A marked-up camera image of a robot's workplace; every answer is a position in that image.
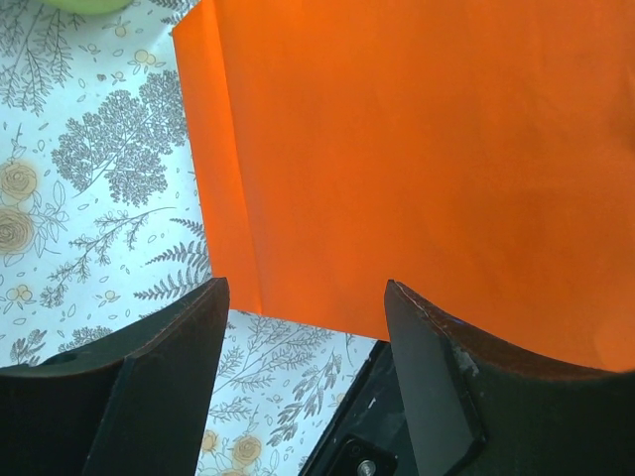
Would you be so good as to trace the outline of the orange paper bag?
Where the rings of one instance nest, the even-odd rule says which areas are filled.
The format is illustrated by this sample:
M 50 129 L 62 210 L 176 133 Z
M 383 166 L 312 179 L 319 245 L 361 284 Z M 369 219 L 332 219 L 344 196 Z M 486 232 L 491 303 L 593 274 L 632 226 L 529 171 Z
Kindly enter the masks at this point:
M 634 366 L 630 1 L 202 1 L 173 38 L 234 309 L 387 339 L 389 281 Z

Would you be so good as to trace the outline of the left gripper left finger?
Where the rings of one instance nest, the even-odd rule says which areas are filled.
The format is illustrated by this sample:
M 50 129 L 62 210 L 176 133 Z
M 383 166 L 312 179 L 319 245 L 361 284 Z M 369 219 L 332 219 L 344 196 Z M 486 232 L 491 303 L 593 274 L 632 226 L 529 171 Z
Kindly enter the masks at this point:
M 212 279 L 43 363 L 1 371 L 5 475 L 192 475 L 229 311 Z

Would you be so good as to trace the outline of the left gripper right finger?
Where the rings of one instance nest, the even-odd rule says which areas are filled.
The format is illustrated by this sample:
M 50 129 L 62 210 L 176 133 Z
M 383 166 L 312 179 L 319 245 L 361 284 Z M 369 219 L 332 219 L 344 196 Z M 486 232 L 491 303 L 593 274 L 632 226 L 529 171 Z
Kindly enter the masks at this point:
M 385 290 L 391 351 L 422 475 L 630 475 L 634 375 L 549 358 Z

